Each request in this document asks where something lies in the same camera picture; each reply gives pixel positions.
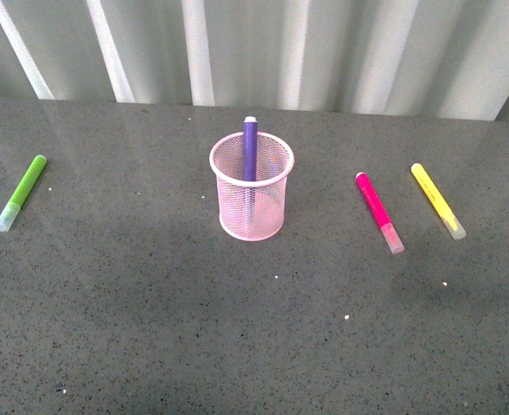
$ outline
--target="corrugated metal wall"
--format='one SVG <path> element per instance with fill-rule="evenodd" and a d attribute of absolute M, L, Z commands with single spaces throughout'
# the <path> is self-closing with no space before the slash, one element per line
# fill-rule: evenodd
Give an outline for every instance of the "corrugated metal wall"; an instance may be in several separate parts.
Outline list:
<path fill-rule="evenodd" d="M 0 0 L 0 96 L 509 120 L 509 0 Z"/>

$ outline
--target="pink marker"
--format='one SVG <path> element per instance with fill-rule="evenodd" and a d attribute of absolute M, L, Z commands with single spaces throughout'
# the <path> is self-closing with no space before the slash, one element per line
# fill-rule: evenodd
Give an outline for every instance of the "pink marker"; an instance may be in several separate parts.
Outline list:
<path fill-rule="evenodd" d="M 402 245 L 402 241 L 392 225 L 391 218 L 386 213 L 385 207 L 377 196 L 377 192 L 373 188 L 369 177 L 367 177 L 366 173 L 360 172 L 356 175 L 356 182 L 358 183 L 359 190 L 361 190 L 361 194 L 366 198 L 367 204 L 377 221 L 377 225 L 381 228 L 386 243 L 391 248 L 391 252 L 401 253 L 404 250 L 404 245 Z"/>

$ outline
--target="table surface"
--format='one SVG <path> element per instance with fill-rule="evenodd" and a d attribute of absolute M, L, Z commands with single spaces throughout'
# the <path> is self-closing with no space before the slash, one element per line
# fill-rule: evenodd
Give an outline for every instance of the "table surface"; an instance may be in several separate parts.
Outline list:
<path fill-rule="evenodd" d="M 245 115 L 296 156 L 253 243 L 208 163 Z M 509 414 L 509 124 L 0 99 L 0 212 L 36 154 L 0 233 L 0 413 Z"/>

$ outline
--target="marker cap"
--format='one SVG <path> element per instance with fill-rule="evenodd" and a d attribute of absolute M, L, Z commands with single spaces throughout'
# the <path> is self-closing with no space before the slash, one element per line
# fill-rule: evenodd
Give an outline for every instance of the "marker cap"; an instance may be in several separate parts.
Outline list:
<path fill-rule="evenodd" d="M 466 237 L 465 229 L 463 229 L 463 226 L 458 221 L 458 218 L 454 216 L 454 214 L 450 214 L 448 218 L 441 217 L 442 222 L 444 222 L 444 225 L 446 225 L 446 228 L 449 230 L 450 235 L 452 235 L 452 238 L 454 239 L 463 239 Z"/>
<path fill-rule="evenodd" d="M 0 232 L 8 232 L 18 212 L 20 212 L 20 206 L 17 203 L 9 201 L 6 204 L 0 215 Z"/>
<path fill-rule="evenodd" d="M 391 248 L 392 253 L 401 253 L 404 250 L 404 244 L 400 240 L 396 229 L 394 229 L 394 226 L 391 223 L 383 225 L 381 227 L 381 232 L 383 233 L 389 248 Z"/>

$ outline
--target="pencil cup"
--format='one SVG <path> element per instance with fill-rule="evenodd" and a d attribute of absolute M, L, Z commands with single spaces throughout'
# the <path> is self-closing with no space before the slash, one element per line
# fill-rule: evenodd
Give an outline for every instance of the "pencil cup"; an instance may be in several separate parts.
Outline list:
<path fill-rule="evenodd" d="M 245 182 L 243 133 L 219 140 L 210 151 L 210 166 L 218 183 L 220 223 L 242 240 L 262 240 L 283 226 L 285 187 L 295 157 L 281 139 L 265 132 L 257 137 L 256 181 Z"/>

